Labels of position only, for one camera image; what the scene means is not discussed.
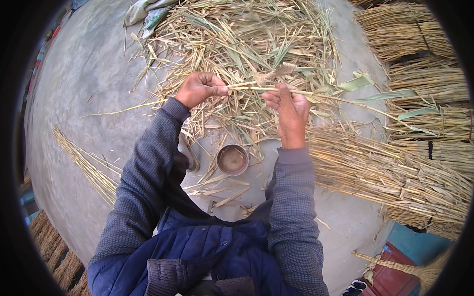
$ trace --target left hand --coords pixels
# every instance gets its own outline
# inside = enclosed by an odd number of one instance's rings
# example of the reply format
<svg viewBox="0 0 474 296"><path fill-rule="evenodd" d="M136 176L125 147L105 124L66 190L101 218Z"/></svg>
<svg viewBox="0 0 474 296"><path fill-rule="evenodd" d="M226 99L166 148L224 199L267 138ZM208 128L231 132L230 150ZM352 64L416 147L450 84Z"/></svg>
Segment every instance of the left hand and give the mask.
<svg viewBox="0 0 474 296"><path fill-rule="evenodd" d="M193 72L174 96L188 110L212 96L227 96L226 84L211 72Z"/></svg>

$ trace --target concrete ground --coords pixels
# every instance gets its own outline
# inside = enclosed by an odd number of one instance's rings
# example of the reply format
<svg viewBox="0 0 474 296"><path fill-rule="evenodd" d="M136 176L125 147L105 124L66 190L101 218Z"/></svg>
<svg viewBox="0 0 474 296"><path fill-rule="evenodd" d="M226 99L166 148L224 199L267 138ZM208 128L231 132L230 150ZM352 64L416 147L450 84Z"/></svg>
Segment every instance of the concrete ground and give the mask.
<svg viewBox="0 0 474 296"><path fill-rule="evenodd" d="M342 64L342 69L339 67L338 71L339 82L350 80L353 71L362 69L382 86L385 75L364 45L363 31L353 22L351 5L345 0L318 1L318 4L334 9L331 18ZM126 58L123 56L125 29L122 24L129 5L127 0L90 0L76 11L50 45L36 88L28 101L25 120L27 164L37 201L68 246L84 263L93 255L111 208L52 137L51 129L53 125L58 125L69 140L84 150L103 155L110 162L120 158L115 165L125 165L136 139L150 123L150 117L142 115L151 113L148 107L117 115L80 117L136 106L150 96L146 90L155 91L156 78L149 74L146 84L143 79L137 89L130 92L145 62L136 59L128 63L137 46L132 43L129 34L137 33L139 25L127 29ZM165 75L164 72L156 74L160 80ZM346 93L343 97L351 100L377 92L375 87L369 87ZM372 106L384 109L383 103ZM382 116L350 104L341 103L341 108L351 120L374 124L364 129L365 135L370 136L370 128L376 128L377 137L382 137ZM214 153L211 138L206 137L200 143L207 151ZM245 206L264 201L260 188L272 174L277 157L274 149L278 146L277 141L262 144L265 159L258 168L263 176L256 178L259 172L252 166L236 178L251 185L251 189L238 198ZM183 186L195 184L210 161L201 148L194 145L194 149L201 158L201 170L186 176ZM119 181L112 172L105 173ZM231 189L232 192L238 190L239 187ZM232 192L220 194L221 197L228 197ZM324 280L330 294L337 296L350 281L361 275L359 270L365 266L363 260L350 252L357 249L368 255L379 253L391 224L382 224L378 204L337 192L326 192L321 188L316 188L314 197L318 217L331 228L318 223L319 238L325 253ZM196 197L194 200L201 208L208 210L208 199ZM242 209L232 202L216 209L214 214L222 219L237 220L241 212Z"/></svg>

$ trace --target blue wall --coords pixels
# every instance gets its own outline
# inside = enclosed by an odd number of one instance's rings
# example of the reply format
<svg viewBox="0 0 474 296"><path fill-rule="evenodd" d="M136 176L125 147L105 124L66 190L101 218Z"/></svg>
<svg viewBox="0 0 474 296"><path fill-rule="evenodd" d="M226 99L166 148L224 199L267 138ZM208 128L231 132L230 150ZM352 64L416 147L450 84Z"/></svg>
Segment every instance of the blue wall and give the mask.
<svg viewBox="0 0 474 296"><path fill-rule="evenodd" d="M432 233L416 233L395 223L387 240L418 266L430 264L452 243Z"/></svg>

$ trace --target broom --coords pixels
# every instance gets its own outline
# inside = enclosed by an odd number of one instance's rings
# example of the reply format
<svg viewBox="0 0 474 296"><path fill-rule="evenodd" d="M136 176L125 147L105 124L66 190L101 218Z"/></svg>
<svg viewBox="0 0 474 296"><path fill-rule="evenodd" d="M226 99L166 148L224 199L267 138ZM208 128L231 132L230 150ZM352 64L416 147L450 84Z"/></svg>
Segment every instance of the broom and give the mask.
<svg viewBox="0 0 474 296"><path fill-rule="evenodd" d="M412 266L412 265L407 265L407 264L400 264L393 261L380 260L380 259L376 259L367 255L360 254L356 251L352 251L352 254L359 258L365 259L367 261L374 262L378 265L386 266L391 269L400 270L400 271L403 271L404 273L412 274L418 277L421 283L420 294L423 295L435 283L436 279L438 278L438 275L443 270L443 267L445 263L447 262L447 259L451 255L451 248L447 249L444 253L439 255L432 263L430 263L428 266L425 266L425 267Z"/></svg>

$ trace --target gray knit sweater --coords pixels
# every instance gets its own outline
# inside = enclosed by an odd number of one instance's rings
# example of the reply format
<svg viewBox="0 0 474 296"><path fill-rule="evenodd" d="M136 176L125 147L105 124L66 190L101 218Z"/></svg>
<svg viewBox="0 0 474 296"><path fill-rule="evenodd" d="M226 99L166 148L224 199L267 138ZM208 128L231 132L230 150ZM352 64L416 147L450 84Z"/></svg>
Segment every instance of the gray knit sweater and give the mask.
<svg viewBox="0 0 474 296"><path fill-rule="evenodd" d="M131 254L152 237L164 211L159 192L165 190L166 168L171 167L181 125L189 115L170 97L137 140L89 265L111 255ZM290 286L303 295L327 296L323 248L314 221L314 168L308 149L278 149L278 153L268 249Z"/></svg>

